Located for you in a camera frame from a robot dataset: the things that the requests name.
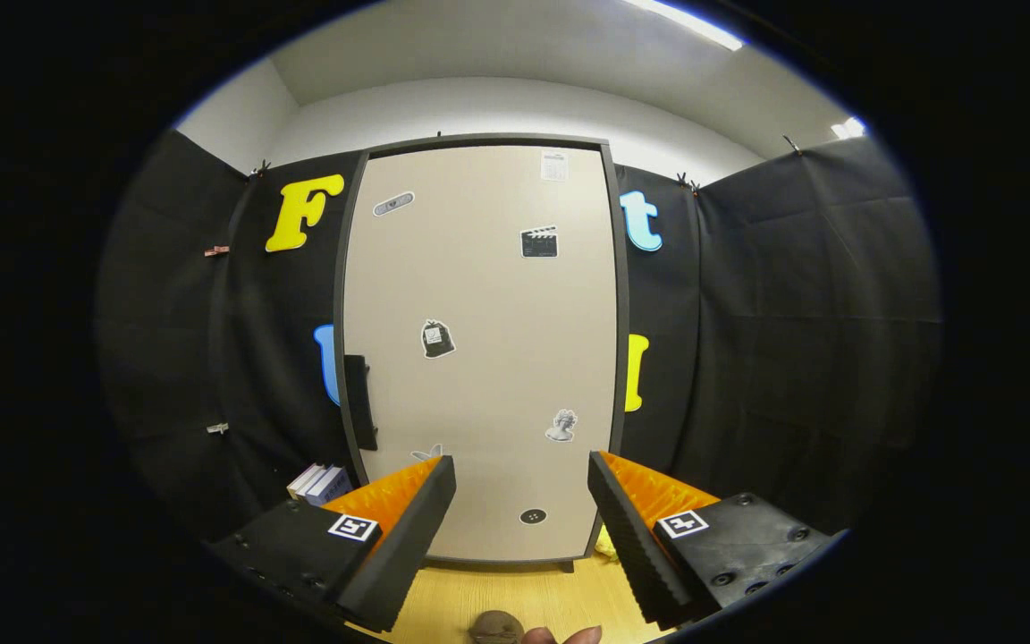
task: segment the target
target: letter cutout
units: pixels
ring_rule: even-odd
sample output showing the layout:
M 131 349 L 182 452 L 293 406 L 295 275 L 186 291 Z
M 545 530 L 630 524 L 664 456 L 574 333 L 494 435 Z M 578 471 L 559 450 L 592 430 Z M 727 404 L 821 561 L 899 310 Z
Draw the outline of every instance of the letter cutout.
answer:
M 658 207 L 647 204 L 646 195 L 639 191 L 618 197 L 618 204 L 626 213 L 626 234 L 630 241 L 649 252 L 661 248 L 661 235 L 650 232 L 650 217 L 658 216 Z
M 626 350 L 626 411 L 642 407 L 639 397 L 639 374 L 642 371 L 642 353 L 650 347 L 646 336 L 630 334 Z
M 320 345 L 320 370 L 323 371 L 323 391 L 333 403 L 340 404 L 340 386 L 336 383 L 336 344 L 332 338 L 332 325 L 315 328 L 312 339 Z
M 300 221 L 315 226 L 323 215 L 323 195 L 328 193 L 336 197 L 343 189 L 344 177 L 339 174 L 297 180 L 282 188 L 281 195 L 285 199 L 281 201 L 281 212 L 277 214 L 277 228 L 265 243 L 266 251 L 290 251 L 302 247 L 308 236 L 302 233 Z

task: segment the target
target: blue letter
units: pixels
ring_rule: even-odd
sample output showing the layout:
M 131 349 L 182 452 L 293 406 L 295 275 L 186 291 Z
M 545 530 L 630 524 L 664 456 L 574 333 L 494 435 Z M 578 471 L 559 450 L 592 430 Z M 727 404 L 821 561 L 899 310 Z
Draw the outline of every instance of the blue letter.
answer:
M 647 197 L 642 192 L 633 191 L 618 197 L 622 212 L 626 213 L 626 234 L 630 241 L 645 251 L 653 252 L 661 248 L 661 235 L 650 232 L 650 217 L 658 216 L 658 208 L 647 204 Z
M 320 345 L 320 367 L 323 369 L 323 391 L 329 393 L 333 403 L 340 404 L 340 393 L 336 386 L 336 346 L 332 342 L 332 325 L 315 328 L 312 339 Z

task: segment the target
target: ceiling light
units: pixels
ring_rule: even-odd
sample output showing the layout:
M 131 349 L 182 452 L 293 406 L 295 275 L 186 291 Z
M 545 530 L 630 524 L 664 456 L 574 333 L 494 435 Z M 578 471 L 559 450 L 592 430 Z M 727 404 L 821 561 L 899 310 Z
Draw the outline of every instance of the ceiling light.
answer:
M 861 123 L 861 118 L 850 117 L 845 123 L 832 126 L 832 131 L 838 139 L 853 139 L 854 136 L 864 136 L 865 126 Z
M 861 136 L 865 133 L 864 124 L 857 121 L 857 117 L 853 117 L 850 118 L 850 121 L 845 122 L 845 128 L 850 131 L 850 136 Z
M 690 31 L 698 33 L 700 36 L 708 37 L 708 39 L 715 41 L 730 52 L 736 52 L 742 48 L 742 41 L 733 37 L 733 34 L 718 29 L 716 26 L 708 24 L 707 21 L 702 21 L 699 18 L 691 16 L 690 13 L 679 11 L 674 7 L 667 7 L 662 3 L 655 3 L 654 0 L 622 1 L 633 4 L 634 7 L 658 13 L 659 16 L 670 18 L 670 20 L 684 26 L 684 28 L 690 29 Z

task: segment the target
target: white wall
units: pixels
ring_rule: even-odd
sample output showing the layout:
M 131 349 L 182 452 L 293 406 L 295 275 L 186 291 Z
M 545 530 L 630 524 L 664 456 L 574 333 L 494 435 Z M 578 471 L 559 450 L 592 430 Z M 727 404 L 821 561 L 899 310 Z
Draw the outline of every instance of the white wall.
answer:
M 274 165 L 437 135 L 512 132 L 609 139 L 614 162 L 710 183 L 762 162 L 724 136 L 629 98 L 522 78 L 428 78 L 303 106 Z
M 209 94 L 182 122 L 180 133 L 244 173 L 261 166 L 299 105 L 273 61 L 261 62 Z

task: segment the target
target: door handle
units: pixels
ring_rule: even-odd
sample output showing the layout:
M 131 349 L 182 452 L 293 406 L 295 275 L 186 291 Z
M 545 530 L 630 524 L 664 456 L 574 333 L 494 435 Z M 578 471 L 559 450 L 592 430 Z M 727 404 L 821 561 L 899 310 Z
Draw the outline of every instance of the door handle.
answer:
M 369 371 L 364 355 L 344 355 L 344 384 L 348 391 L 348 413 L 355 435 L 355 447 L 376 451 L 376 425 L 372 423 L 372 403 L 369 400 Z

